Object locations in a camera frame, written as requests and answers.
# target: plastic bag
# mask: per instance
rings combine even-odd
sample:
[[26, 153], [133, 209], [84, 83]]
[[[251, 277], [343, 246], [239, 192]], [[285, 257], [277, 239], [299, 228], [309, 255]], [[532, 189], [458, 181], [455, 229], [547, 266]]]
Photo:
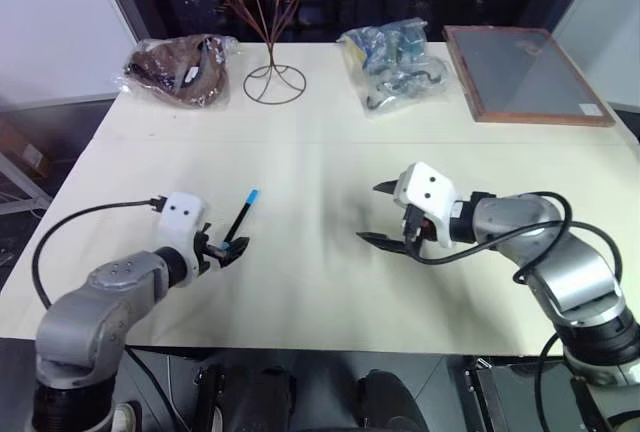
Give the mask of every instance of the plastic bag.
[[226, 105], [225, 52], [234, 51], [237, 43], [233, 37], [211, 34], [141, 40], [124, 66], [122, 89], [139, 86], [163, 101], [189, 108]]
[[426, 54], [427, 22], [420, 18], [381, 27], [352, 29], [340, 36], [347, 64], [367, 115], [378, 115], [442, 93], [448, 65]]

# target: wooden frame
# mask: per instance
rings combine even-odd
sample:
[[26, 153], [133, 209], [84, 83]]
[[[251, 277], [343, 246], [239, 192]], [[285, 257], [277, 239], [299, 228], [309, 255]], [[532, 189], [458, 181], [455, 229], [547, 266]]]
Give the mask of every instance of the wooden frame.
[[[571, 115], [571, 114], [549, 114], [538, 113], [535, 110], [530, 112], [523, 111], [509, 111], [509, 110], [488, 110], [485, 107], [480, 92], [473, 80], [471, 70], [464, 54], [460, 48], [460, 45], [456, 39], [456, 33], [461, 31], [476, 31], [476, 32], [506, 32], [506, 33], [539, 33], [542, 34], [548, 43], [560, 53], [563, 62], [566, 63], [567, 68], [572, 71], [575, 76], [576, 82], [581, 86], [585, 94], [589, 97], [589, 100], [595, 105], [601, 115]], [[447, 39], [447, 47], [451, 54], [456, 72], [460, 82], [463, 85], [464, 94], [471, 109], [471, 114], [474, 120], [478, 122], [516, 122], [516, 123], [535, 123], [535, 124], [564, 124], [564, 125], [587, 125], [596, 127], [607, 127], [615, 123], [613, 117], [609, 113], [609, 109], [602, 100], [593, 91], [591, 86], [587, 83], [582, 75], [581, 71], [574, 64], [574, 62], [567, 56], [562, 48], [555, 41], [553, 36], [549, 34], [545, 29], [533, 29], [525, 27], [491, 27], [491, 26], [445, 26], [444, 34]]]

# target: white wall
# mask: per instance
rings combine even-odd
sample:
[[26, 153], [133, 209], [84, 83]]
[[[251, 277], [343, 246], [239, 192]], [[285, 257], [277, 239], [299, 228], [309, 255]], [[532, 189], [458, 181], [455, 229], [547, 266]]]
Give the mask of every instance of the white wall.
[[554, 36], [604, 100], [640, 111], [640, 0], [575, 0]]
[[117, 92], [134, 44], [113, 0], [0, 0], [0, 109]]

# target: brown cloth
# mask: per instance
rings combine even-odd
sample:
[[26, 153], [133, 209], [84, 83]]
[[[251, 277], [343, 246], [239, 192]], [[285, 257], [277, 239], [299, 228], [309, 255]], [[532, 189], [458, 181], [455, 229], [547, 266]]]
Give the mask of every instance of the brown cloth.
[[138, 43], [125, 76], [171, 103], [206, 107], [226, 92], [223, 38], [201, 34]]

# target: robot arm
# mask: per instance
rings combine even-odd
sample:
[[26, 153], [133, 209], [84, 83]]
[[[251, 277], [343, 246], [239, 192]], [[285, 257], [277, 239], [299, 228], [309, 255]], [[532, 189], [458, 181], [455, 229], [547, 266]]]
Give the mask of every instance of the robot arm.
[[[602, 256], [570, 233], [558, 237], [562, 221], [552, 203], [535, 194], [496, 198], [479, 192], [463, 201], [449, 179], [424, 163], [411, 165], [397, 181], [379, 184], [374, 190], [393, 194], [396, 204], [406, 209], [405, 238], [395, 241], [381, 234], [359, 235], [383, 250], [432, 265], [447, 259], [423, 258], [423, 240], [437, 241], [443, 247], [453, 242], [483, 244], [523, 226], [554, 224], [534, 227], [498, 242], [493, 249], [519, 267], [534, 264], [521, 283], [534, 294], [563, 342], [566, 361], [576, 375], [572, 385], [581, 398], [581, 411], [586, 409], [587, 401], [582, 399], [587, 396], [603, 409], [600, 418], [639, 408], [640, 327]], [[547, 251], [556, 239], [553, 249]], [[537, 261], [541, 254], [545, 254], [543, 260]], [[583, 417], [591, 427], [595, 419], [586, 417], [584, 411]], [[590, 430], [612, 430], [607, 427]]]
[[34, 409], [29, 430], [110, 430], [112, 393], [131, 327], [173, 286], [185, 286], [209, 268], [240, 257], [247, 238], [208, 244], [202, 200], [174, 193], [164, 202], [154, 252], [101, 265], [77, 290], [57, 300], [36, 335]]

